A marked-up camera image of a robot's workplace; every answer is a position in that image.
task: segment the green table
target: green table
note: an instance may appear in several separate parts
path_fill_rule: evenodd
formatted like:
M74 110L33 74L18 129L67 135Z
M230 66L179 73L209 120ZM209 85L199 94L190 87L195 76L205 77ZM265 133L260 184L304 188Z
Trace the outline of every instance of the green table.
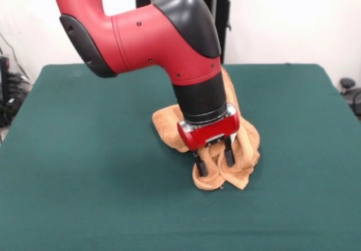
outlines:
M360 250L361 125L325 71L226 68L261 136L244 191L198 190L157 136L162 69L45 67L0 148L0 250Z

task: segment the black cable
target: black cable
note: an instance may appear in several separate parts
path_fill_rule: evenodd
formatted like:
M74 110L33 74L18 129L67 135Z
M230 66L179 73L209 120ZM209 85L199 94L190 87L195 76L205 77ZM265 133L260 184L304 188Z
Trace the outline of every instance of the black cable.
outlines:
M16 54L15 54L15 50L14 48L7 42L7 40L4 38L3 34L0 32L0 37L4 40L5 44L7 46L9 46L9 48L11 49L12 51L12 54L14 56L14 61L15 63L17 64L17 66L19 67L19 69L21 70L21 72L23 73L23 75L30 81L30 78L29 76L25 73L24 69L22 68L22 66L19 64L17 58L16 58Z

